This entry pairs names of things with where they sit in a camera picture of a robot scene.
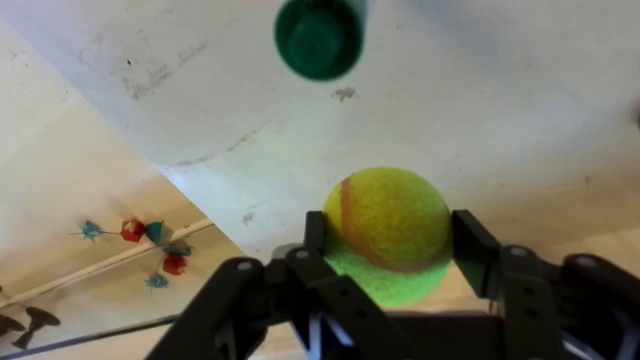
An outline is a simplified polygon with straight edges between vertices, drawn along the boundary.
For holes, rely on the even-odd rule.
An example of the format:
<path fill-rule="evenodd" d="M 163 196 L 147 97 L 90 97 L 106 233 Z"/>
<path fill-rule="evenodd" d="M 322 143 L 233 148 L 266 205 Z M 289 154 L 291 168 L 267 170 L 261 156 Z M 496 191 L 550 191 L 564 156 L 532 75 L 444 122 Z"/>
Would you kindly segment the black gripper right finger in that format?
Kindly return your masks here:
<path fill-rule="evenodd" d="M 560 263 L 452 211 L 454 261 L 497 311 L 507 360 L 640 360 L 640 278 L 595 254 Z"/>

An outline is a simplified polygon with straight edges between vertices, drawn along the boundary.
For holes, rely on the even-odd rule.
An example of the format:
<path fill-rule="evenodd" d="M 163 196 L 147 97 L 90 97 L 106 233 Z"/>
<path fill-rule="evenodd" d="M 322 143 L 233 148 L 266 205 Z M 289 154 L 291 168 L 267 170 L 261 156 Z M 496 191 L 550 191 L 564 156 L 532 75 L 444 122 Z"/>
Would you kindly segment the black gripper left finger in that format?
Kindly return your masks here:
<path fill-rule="evenodd" d="M 146 360 L 248 360 L 288 323 L 309 360 L 419 360 L 407 333 L 323 259 L 326 215 L 307 211 L 304 242 L 282 258 L 225 259 Z"/>

